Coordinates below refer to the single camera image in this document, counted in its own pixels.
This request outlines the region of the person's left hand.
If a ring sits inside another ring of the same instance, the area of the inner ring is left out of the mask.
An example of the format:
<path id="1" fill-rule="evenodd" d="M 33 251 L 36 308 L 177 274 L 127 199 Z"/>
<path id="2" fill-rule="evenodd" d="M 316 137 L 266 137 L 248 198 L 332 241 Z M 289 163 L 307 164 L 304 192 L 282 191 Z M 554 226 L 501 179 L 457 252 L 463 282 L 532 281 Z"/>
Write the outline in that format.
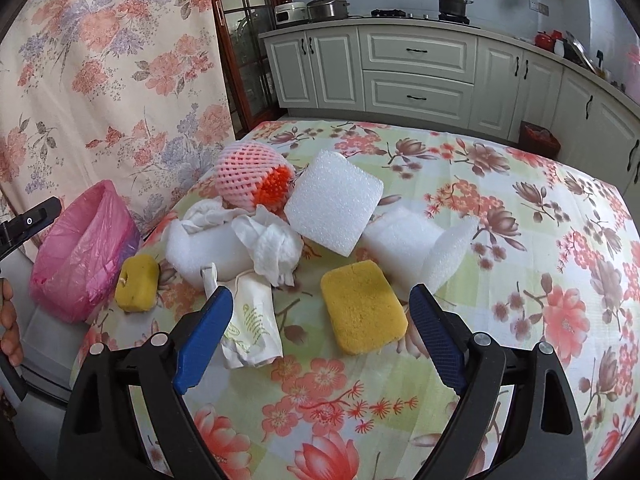
<path id="1" fill-rule="evenodd" d="M 24 351 L 21 344 L 20 328 L 17 324 L 17 313 L 12 304 L 13 289 L 5 279 L 1 280 L 1 350 L 8 357 L 13 366 L 20 366 L 24 359 Z"/>

